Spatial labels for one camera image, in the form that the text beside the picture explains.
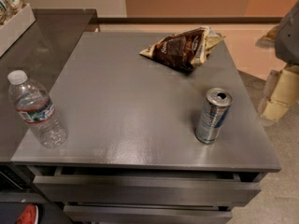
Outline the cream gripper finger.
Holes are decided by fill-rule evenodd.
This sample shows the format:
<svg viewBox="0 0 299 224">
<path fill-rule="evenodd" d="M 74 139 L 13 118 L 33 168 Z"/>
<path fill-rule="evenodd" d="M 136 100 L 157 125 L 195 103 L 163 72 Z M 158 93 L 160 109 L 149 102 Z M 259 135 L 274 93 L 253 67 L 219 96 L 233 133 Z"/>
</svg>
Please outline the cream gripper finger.
<svg viewBox="0 0 299 224">
<path fill-rule="evenodd" d="M 279 121 L 299 100 L 299 66 L 287 64 L 268 75 L 258 113 L 263 119 Z"/>
</svg>

